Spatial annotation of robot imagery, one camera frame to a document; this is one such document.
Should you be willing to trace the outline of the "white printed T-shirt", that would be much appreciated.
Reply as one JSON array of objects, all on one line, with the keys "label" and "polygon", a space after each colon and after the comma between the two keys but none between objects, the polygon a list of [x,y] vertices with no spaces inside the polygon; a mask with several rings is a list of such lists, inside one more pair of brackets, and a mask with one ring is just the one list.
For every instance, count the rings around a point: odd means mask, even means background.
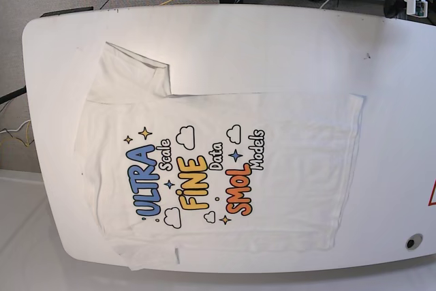
[{"label": "white printed T-shirt", "polygon": [[84,198],[133,270],[188,249],[327,251],[363,107],[351,93],[175,95],[167,64],[107,43],[74,146]]}]

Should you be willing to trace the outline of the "red triangle sticker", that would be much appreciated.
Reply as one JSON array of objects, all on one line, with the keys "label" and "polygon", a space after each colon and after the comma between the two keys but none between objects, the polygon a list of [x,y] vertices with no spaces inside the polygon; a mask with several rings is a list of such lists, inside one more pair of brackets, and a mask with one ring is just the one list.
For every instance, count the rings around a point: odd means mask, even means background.
[{"label": "red triangle sticker", "polygon": [[435,181],[434,184],[433,184],[433,188],[432,188],[431,196],[430,196],[430,198],[429,198],[429,203],[428,203],[429,206],[434,206],[434,205],[436,205],[436,199],[435,199],[435,196],[436,196],[436,181]]}]

